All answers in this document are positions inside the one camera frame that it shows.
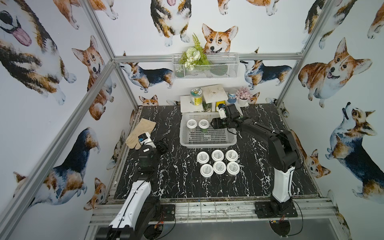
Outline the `white plastic perforated basket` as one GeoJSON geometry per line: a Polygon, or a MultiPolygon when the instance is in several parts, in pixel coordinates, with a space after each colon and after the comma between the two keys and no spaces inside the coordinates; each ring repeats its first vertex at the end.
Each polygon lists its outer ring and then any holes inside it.
{"type": "Polygon", "coordinates": [[[187,122],[195,120],[199,123],[200,120],[207,120],[209,124],[212,119],[218,118],[217,112],[206,113],[184,113],[182,114],[180,124],[180,144],[189,149],[221,149],[228,148],[237,143],[237,135],[234,129],[214,129],[209,126],[206,132],[202,132],[199,126],[195,131],[190,131],[187,122]]]}

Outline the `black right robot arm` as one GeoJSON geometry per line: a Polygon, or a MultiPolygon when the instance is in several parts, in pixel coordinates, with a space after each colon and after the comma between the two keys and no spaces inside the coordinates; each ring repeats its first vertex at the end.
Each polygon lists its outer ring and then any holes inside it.
{"type": "Polygon", "coordinates": [[[273,130],[261,123],[256,117],[242,116],[234,104],[219,104],[219,117],[211,121],[214,129],[235,129],[245,132],[268,144],[268,160],[274,168],[274,187],[270,203],[258,212],[268,215],[283,216],[292,208],[292,180],[299,164],[298,150],[292,132],[273,130]]]}

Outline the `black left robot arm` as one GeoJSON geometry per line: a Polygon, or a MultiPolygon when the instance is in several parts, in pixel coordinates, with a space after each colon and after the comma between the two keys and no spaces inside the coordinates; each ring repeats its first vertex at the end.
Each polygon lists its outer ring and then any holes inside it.
{"type": "Polygon", "coordinates": [[[152,183],[165,145],[140,138],[139,163],[129,195],[108,227],[101,227],[96,240],[140,240],[149,222],[160,212],[160,200],[151,197],[152,183]]]}

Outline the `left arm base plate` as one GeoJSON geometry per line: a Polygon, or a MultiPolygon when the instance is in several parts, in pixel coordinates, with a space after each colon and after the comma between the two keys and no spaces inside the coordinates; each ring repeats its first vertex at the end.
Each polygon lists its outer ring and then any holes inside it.
{"type": "Polygon", "coordinates": [[[175,220],[176,205],[164,204],[155,207],[155,215],[151,222],[172,222],[175,220]]]}

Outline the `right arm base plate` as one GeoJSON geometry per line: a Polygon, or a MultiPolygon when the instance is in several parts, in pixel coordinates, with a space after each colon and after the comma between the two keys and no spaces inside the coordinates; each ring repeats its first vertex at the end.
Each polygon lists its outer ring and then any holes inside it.
{"type": "Polygon", "coordinates": [[[279,202],[255,202],[255,213],[259,219],[296,218],[298,212],[292,200],[279,202]]]}

